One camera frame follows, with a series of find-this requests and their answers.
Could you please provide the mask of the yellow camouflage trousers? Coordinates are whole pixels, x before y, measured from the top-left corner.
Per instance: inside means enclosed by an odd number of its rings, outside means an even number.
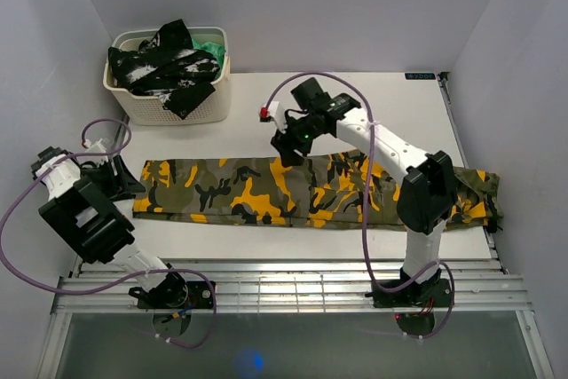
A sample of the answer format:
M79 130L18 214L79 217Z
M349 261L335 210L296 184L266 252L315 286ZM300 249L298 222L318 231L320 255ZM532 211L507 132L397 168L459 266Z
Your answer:
M365 180L370 228L402 230L400 189L383 166L357 149L308 157L148 160L133 202L139 219L209 225L350 230L361 227Z

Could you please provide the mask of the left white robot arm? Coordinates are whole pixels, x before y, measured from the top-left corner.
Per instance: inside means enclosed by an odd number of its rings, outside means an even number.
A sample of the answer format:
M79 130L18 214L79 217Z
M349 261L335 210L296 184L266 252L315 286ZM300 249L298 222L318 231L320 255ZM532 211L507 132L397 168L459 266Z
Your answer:
M31 165L33 178L48 191L48 201L39 209L42 219L86 263L136 272L138 285L129 294L139 304L154 309L187 305L184 278L138 246L134 225L115 205L144 190L122 157L107 155L101 143L88 148L83 161L69 155L49 146Z

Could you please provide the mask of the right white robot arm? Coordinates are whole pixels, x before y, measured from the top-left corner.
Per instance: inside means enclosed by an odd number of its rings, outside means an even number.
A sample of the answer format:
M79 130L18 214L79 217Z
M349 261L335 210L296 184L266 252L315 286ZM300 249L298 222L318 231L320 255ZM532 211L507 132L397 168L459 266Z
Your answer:
M452 285L441 277L441 236L457 201L451 157L430 154L411 145L377 122L359 90L331 97L316 74L302 73L303 82L292 91L300 118L290 117L269 98L259 110L261 122L273 122L271 144L286 166L299 165L321 135L331 135L380 164L399 188L396 210L406 228L406 253L396 280L372 282L368 297L376 307L451 306Z

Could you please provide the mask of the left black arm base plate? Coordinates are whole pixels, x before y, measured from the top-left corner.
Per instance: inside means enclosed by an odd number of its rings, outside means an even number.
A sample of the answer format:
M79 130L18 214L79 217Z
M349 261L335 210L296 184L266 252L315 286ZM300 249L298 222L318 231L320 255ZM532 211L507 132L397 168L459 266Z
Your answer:
M136 306L139 309L146 310L182 310L185 308L189 309L212 309L212 292L210 291L208 285L204 281L199 280L188 280L186 282L187 287L187 300L184 304L179 306L169 306L164 303L159 304L149 304L144 297L134 296L134 291L140 293L142 288L131 288L129 290L129 295L137 299Z

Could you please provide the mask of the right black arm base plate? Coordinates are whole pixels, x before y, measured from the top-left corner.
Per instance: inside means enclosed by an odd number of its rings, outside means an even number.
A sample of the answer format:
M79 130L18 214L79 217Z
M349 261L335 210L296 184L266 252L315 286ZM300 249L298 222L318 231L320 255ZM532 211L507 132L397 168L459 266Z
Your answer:
M449 280L440 279L434 284L412 284L396 293L373 289L365 294L373 300L375 308L447 308L454 292Z

